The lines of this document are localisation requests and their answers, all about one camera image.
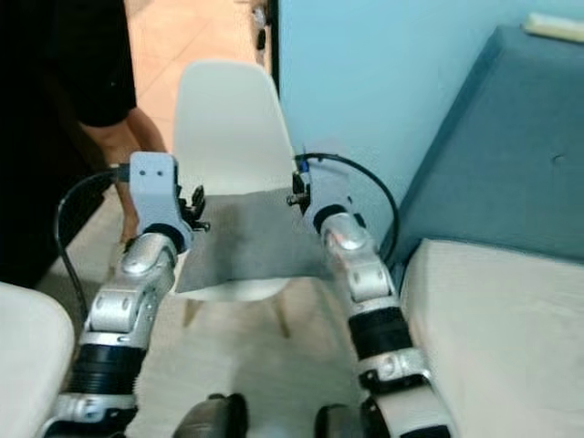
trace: white plastic chair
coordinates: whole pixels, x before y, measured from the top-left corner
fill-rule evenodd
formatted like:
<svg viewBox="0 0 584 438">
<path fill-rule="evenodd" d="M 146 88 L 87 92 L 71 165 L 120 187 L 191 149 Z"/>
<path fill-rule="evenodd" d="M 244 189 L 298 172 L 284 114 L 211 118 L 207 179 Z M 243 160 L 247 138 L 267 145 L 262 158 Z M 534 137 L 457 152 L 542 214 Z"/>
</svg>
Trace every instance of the white plastic chair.
<svg viewBox="0 0 584 438">
<path fill-rule="evenodd" d="M 293 149 L 273 80 L 258 65 L 193 62 L 182 74 L 173 153 L 185 191 L 244 194 L 290 187 Z M 289 279 L 236 281 L 181 293 L 199 301 L 252 301 Z M 276 311 L 283 321 L 281 308 Z"/>
</svg>

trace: tile floor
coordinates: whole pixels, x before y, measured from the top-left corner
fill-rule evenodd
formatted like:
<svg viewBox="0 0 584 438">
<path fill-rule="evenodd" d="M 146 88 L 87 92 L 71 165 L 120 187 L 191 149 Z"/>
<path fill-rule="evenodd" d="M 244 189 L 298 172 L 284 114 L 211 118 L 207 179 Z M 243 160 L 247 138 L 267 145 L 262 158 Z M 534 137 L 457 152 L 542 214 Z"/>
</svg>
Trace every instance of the tile floor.
<svg viewBox="0 0 584 438">
<path fill-rule="evenodd" d="M 138 105 L 169 149 L 184 68 L 201 58 L 255 62 L 249 9 L 241 0 L 151 0 L 130 15 Z"/>
</svg>

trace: gray cloth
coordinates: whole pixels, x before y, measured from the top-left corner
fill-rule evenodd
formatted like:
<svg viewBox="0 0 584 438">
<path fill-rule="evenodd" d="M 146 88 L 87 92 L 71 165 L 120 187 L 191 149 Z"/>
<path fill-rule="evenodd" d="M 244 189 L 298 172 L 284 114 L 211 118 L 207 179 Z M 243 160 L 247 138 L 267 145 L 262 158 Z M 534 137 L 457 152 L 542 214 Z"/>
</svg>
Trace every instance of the gray cloth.
<svg viewBox="0 0 584 438">
<path fill-rule="evenodd" d="M 327 277 L 324 249 L 305 225 L 290 189 L 206 197 L 202 220 L 209 233 L 197 233 L 187 256 L 178 293 L 227 281 Z"/>
</svg>

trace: wooden chair leg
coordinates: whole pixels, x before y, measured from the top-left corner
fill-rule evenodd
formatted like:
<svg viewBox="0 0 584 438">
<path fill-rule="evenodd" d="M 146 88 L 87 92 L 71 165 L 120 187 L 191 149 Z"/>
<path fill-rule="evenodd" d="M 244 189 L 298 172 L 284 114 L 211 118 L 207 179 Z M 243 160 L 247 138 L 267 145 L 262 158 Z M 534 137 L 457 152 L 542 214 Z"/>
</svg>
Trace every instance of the wooden chair leg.
<svg viewBox="0 0 584 438">
<path fill-rule="evenodd" d="M 184 307 L 184 319 L 182 320 L 182 326 L 188 327 L 196 316 L 197 312 L 203 306 L 204 301 L 195 301 L 193 299 L 188 299 L 186 306 Z"/>
<path fill-rule="evenodd" d="M 280 331 L 282 332 L 282 336 L 286 339 L 289 339 L 291 336 L 290 327 L 286 321 L 286 313 L 284 311 L 284 294 L 276 294 L 275 297 L 270 299 L 272 301 L 272 307 L 276 312 L 276 318 L 278 326 L 280 326 Z"/>
</svg>

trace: chair seat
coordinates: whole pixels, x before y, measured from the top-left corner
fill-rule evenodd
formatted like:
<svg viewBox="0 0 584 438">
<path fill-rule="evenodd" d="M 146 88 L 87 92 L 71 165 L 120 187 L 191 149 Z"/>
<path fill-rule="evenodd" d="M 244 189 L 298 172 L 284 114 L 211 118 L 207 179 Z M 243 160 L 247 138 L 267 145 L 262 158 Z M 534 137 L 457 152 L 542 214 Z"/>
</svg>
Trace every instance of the chair seat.
<svg viewBox="0 0 584 438">
<path fill-rule="evenodd" d="M 0 345 L 0 435 L 31 438 L 67 372 L 73 327 L 52 298 L 0 283 Z"/>
<path fill-rule="evenodd" d="M 402 299 L 463 437 L 584 436 L 584 266 L 424 241 Z"/>
</svg>

